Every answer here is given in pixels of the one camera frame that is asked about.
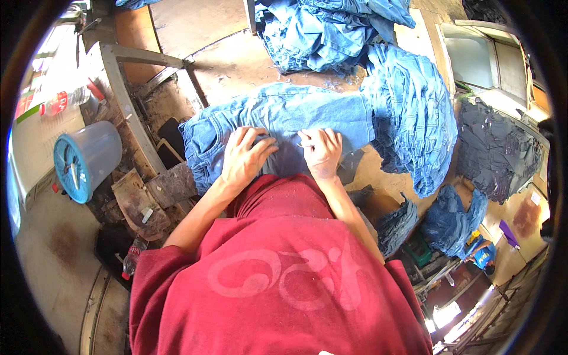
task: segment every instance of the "yellow object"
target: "yellow object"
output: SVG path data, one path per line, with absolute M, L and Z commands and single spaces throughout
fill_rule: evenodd
M 481 233 L 479 230 L 473 231 L 473 233 L 471 233 L 471 237 L 468 239 L 468 241 L 465 244 L 470 245 L 480 234 Z

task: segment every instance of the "right hand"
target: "right hand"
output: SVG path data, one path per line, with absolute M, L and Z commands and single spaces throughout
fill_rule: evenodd
M 343 142 L 341 133 L 334 133 L 331 128 L 326 128 L 325 131 L 318 128 L 301 130 L 298 135 L 302 138 L 304 158 L 314 180 L 322 182 L 334 178 L 337 163 L 341 157 Z

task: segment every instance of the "left hand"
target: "left hand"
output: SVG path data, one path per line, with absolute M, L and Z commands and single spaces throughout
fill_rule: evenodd
M 256 177 L 268 156 L 278 150 L 276 138 L 264 138 L 254 147 L 258 135 L 267 135 L 264 128 L 239 127 L 229 137 L 225 148 L 223 171 L 219 179 L 235 196 Z

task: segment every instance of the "red shirt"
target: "red shirt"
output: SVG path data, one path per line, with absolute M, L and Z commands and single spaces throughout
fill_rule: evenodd
M 264 175 L 217 219 L 196 257 L 140 255 L 133 354 L 431 354 L 402 263 L 333 218 L 304 175 Z

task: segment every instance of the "worker in blue shirt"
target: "worker in blue shirt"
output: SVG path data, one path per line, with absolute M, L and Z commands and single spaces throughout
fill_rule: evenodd
M 497 249 L 495 245 L 487 239 L 481 237 L 477 242 L 477 246 L 465 259 L 472 261 L 478 268 L 485 271 L 486 275 L 492 275 L 495 272 L 495 256 Z

